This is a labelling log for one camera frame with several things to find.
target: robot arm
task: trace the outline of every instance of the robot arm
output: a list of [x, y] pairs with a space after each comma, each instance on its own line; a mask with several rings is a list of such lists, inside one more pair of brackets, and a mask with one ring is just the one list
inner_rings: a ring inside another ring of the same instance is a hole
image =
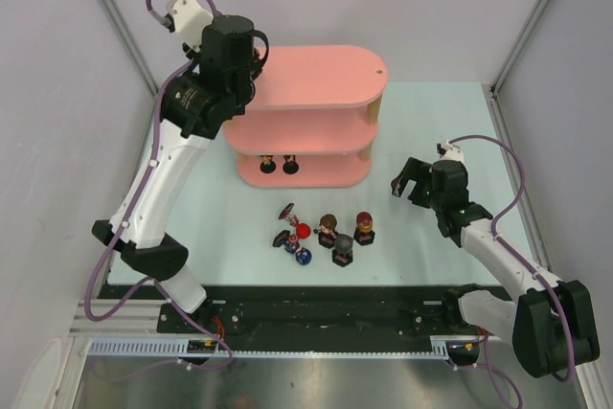
[[[157, 157], [152, 157], [157, 160], [150, 160], [149, 149], [119, 210], [110, 220], [96, 221], [92, 233], [108, 245], [122, 227], [113, 249], [132, 269], [159, 281], [181, 308], [192, 313], [206, 299], [206, 292], [186, 265], [188, 249], [165, 233], [166, 224], [202, 152], [221, 125], [244, 114], [245, 105], [255, 96], [253, 80], [266, 62], [268, 41], [249, 19], [213, 17], [196, 0], [172, 0], [168, 10], [160, 22], [181, 36], [193, 65], [166, 86], [160, 143]], [[254, 47], [255, 38], [266, 46], [262, 58]], [[147, 170], [150, 176], [143, 185]], [[130, 218], [123, 221], [134, 196], [138, 201]]]
[[503, 301], [476, 284], [458, 286], [443, 297], [445, 320], [450, 326], [482, 327], [511, 344], [522, 367], [534, 377], [565, 369], [564, 334], [542, 279], [553, 287], [568, 319], [576, 364], [597, 359], [600, 347], [587, 288], [578, 281], [566, 283], [527, 258], [523, 263], [514, 257], [501, 243], [501, 234], [492, 233], [492, 215], [469, 200], [462, 151], [442, 143], [438, 153], [440, 159], [433, 164], [409, 158], [392, 181], [392, 194], [401, 196], [409, 181], [415, 181], [409, 200], [431, 208], [441, 234], [478, 259], [511, 297]]

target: figurine with red helmet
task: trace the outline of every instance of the figurine with red helmet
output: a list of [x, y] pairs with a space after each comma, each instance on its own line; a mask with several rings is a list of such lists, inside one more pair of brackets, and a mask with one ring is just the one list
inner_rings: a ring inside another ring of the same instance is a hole
[[355, 219], [355, 232], [353, 239], [360, 246], [373, 244], [375, 241], [375, 231], [373, 230], [373, 217], [365, 211], [359, 213]]

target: shelf board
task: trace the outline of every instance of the shelf board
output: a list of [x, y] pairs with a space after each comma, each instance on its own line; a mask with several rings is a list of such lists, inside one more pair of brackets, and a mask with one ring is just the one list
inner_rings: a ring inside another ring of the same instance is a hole
[[249, 155], [238, 160], [238, 174], [255, 187], [349, 187], [368, 175], [372, 160], [361, 160], [357, 153], [339, 155], [305, 155], [296, 157], [300, 169], [295, 174], [285, 174], [284, 159], [276, 159], [277, 169], [264, 174], [260, 171], [261, 160]]
[[249, 110], [359, 107], [385, 88], [383, 60], [353, 45], [271, 47]]
[[332, 110], [247, 111], [224, 124], [232, 148], [248, 155], [357, 152], [375, 138], [366, 107]]

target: white table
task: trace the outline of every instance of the white table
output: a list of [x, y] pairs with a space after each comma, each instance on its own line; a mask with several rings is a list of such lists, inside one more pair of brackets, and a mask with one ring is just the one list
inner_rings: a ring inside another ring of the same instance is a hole
[[[441, 138], [495, 136], [481, 85], [390, 82], [379, 123], [373, 168], [362, 183], [346, 189], [252, 188], [238, 177], [234, 153], [220, 135], [194, 167], [167, 229], [190, 249], [188, 264], [196, 278], [203, 284], [251, 285], [497, 284], [479, 262], [441, 236], [431, 210], [413, 206], [406, 196], [393, 197], [390, 189], [409, 156], [435, 161]], [[462, 148], [471, 199], [496, 214], [513, 197], [499, 147], [464, 141]], [[283, 248], [271, 246], [277, 233], [289, 228], [277, 219], [288, 202], [296, 204], [295, 214], [311, 227], [323, 214], [333, 213], [337, 230], [349, 235], [357, 213], [368, 211], [375, 243], [356, 244], [353, 264], [341, 268], [311, 236], [304, 246], [313, 260], [301, 266]], [[516, 210], [500, 228], [530, 254]], [[108, 282], [134, 284], [141, 278], [117, 258]]]

